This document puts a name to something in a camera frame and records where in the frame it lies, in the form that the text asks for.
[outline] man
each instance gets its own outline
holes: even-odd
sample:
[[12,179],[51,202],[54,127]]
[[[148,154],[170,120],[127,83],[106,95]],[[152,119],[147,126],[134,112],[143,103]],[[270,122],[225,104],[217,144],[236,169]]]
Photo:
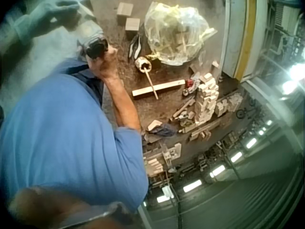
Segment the man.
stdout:
[[[119,201],[130,211],[143,201],[141,127],[118,76],[117,50],[109,46],[101,58],[86,58],[61,64],[5,118],[0,185],[7,203],[27,187],[62,191],[89,205]],[[102,83],[113,100],[115,131],[101,110]]]

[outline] hand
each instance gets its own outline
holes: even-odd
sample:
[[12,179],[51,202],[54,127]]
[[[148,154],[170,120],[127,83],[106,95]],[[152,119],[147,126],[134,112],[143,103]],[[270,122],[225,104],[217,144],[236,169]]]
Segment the hand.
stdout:
[[119,78],[117,53],[118,50],[109,45],[108,51],[95,60],[86,56],[89,68],[93,74],[103,81],[105,79]]
[[64,21],[77,16],[79,9],[75,0],[44,1],[39,4],[30,16],[30,37],[38,37],[60,27]]

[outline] workbench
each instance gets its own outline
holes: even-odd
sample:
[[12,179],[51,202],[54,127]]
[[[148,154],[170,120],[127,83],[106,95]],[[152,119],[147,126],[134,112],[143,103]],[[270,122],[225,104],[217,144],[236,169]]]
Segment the workbench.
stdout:
[[[118,49],[118,69],[119,75],[124,82],[124,86],[128,94],[132,97],[132,91],[148,87],[149,82],[145,74],[140,73],[134,62],[128,62],[127,53],[129,50],[130,40],[127,39],[125,34],[125,27],[118,25],[117,22],[117,8],[120,2],[132,3],[132,18],[139,18],[140,33],[144,38],[142,40],[142,51],[140,56],[151,54],[151,50],[147,43],[144,31],[144,19],[146,12],[152,0],[91,0],[93,7],[93,13],[97,18],[97,22],[104,30],[109,44]],[[202,15],[209,23],[210,28],[215,28],[218,32],[211,38],[209,38],[203,45],[202,50],[199,52],[203,55],[203,64],[198,69],[201,74],[210,72],[212,62],[220,62],[222,54],[222,45],[224,39],[224,21],[225,21],[225,5],[223,0],[159,0],[158,2],[164,3],[170,6],[179,5],[181,7],[194,7],[197,8],[199,14]],[[167,83],[182,79],[189,79],[192,73],[189,70],[190,64],[194,63],[199,66],[198,57],[195,57],[192,61],[184,63],[182,66],[170,66],[161,63],[159,60],[151,61],[152,70],[149,73],[152,83],[154,85]],[[218,71],[214,74],[217,78],[221,72]],[[175,113],[175,111],[184,104],[190,96],[184,97],[182,90],[184,86],[170,90],[163,93],[158,93],[159,100],[156,100],[154,95],[141,99],[133,100],[138,110],[141,125],[143,129],[155,119],[167,123],[169,118]],[[170,138],[166,140],[168,147],[172,146],[175,142],[181,140],[180,137]],[[188,143],[183,138],[183,148]]]

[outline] clear plastic bag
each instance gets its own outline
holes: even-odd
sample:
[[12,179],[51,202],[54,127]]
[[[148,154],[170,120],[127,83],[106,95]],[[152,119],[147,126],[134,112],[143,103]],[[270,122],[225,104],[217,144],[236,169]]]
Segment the clear plastic bag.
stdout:
[[192,7],[153,2],[145,17],[145,34],[152,54],[162,63],[182,65],[192,60],[203,42],[217,31]]

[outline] yellow stripe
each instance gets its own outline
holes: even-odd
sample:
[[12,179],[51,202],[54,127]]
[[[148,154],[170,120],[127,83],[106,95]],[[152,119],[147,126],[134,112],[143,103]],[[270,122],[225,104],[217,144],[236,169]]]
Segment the yellow stripe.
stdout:
[[248,60],[251,52],[254,28],[255,28],[255,18],[256,18],[256,0],[247,1],[247,20],[244,29],[244,38],[241,54],[239,56],[238,66],[235,71],[234,78],[241,81],[248,65]]

